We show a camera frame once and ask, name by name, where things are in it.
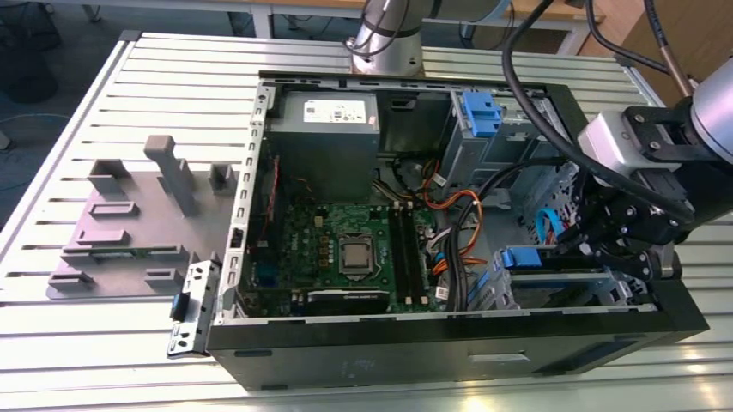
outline green circuit board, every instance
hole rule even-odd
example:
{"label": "green circuit board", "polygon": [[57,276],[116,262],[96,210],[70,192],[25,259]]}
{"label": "green circuit board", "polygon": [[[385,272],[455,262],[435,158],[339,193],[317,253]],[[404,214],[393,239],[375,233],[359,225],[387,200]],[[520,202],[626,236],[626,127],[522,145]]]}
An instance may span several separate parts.
{"label": "green circuit board", "polygon": [[[277,269],[268,287],[259,287],[263,316],[289,316],[292,291],[317,289],[381,290],[391,294],[388,312],[436,312],[439,303],[431,297],[428,275],[423,257],[419,257],[423,274],[424,301],[408,304],[397,299],[395,269],[391,255],[388,207],[381,205],[292,204],[287,207],[285,224],[280,241]],[[416,244],[424,244],[423,231],[433,227],[432,212],[411,210],[417,233]],[[373,271],[353,280],[339,269],[339,239],[360,236],[372,245]]]}

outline white label sticker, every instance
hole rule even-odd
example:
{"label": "white label sticker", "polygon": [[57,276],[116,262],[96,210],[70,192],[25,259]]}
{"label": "white label sticker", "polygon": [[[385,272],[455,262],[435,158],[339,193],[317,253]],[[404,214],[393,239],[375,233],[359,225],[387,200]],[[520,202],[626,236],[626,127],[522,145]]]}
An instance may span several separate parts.
{"label": "white label sticker", "polygon": [[445,178],[443,178],[439,174],[435,173],[435,176],[432,176],[432,181],[435,182],[435,185],[439,187],[443,187],[447,183]]}
{"label": "white label sticker", "polygon": [[365,123],[367,104],[359,100],[308,100],[303,106],[305,123]]}
{"label": "white label sticker", "polygon": [[447,288],[437,286],[435,288],[435,297],[440,300],[447,300]]}

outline metal bracket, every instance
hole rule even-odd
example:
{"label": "metal bracket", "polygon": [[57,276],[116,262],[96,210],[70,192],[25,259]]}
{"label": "metal bracket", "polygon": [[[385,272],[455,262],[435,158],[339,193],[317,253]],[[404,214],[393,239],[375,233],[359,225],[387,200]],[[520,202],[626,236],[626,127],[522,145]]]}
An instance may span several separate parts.
{"label": "metal bracket", "polygon": [[220,275],[221,263],[216,260],[205,260],[188,267],[182,290],[174,295],[170,308],[173,329],[166,350],[170,359],[208,356],[205,339]]}

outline power supply label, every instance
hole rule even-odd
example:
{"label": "power supply label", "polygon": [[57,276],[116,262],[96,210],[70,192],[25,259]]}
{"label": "power supply label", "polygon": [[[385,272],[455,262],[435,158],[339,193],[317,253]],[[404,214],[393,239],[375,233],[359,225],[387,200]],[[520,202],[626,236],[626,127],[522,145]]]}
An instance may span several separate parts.
{"label": "power supply label", "polygon": [[308,100],[303,105],[305,123],[365,123],[367,104],[359,100]]}

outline wooden furniture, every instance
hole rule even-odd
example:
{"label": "wooden furniture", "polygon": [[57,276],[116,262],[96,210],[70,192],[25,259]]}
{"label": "wooden furniture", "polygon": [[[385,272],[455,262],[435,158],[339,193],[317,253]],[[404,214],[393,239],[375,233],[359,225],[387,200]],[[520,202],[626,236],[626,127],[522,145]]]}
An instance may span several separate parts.
{"label": "wooden furniture", "polygon": [[[595,0],[595,4],[595,9],[607,16],[599,25],[607,39],[660,62],[642,0]],[[733,55],[733,2],[663,0],[656,1],[656,13],[679,65],[695,80],[702,81]],[[611,52],[588,38],[579,54],[610,56]],[[671,78],[646,67],[636,67],[662,102],[674,105],[680,94]]]}

